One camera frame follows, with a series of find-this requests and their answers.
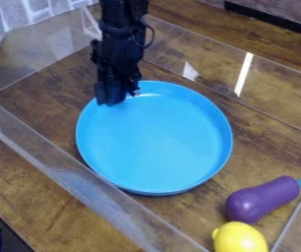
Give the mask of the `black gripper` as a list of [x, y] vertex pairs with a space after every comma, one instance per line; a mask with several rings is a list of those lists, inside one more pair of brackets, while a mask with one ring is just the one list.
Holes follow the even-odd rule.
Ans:
[[143, 59], [146, 27], [140, 23], [116, 28], [99, 23], [103, 39], [93, 39], [92, 61], [97, 65], [95, 84], [97, 104], [115, 105], [125, 96], [139, 93], [142, 74], [138, 63]]

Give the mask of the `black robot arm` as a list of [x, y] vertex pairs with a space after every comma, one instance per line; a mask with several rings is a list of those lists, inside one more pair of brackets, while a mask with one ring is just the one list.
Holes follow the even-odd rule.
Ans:
[[99, 77], [95, 93], [97, 104], [113, 106], [139, 91], [142, 73], [138, 64], [148, 47], [148, 25], [143, 20], [148, 13], [148, 0], [101, 0], [100, 5], [103, 38], [91, 41]]

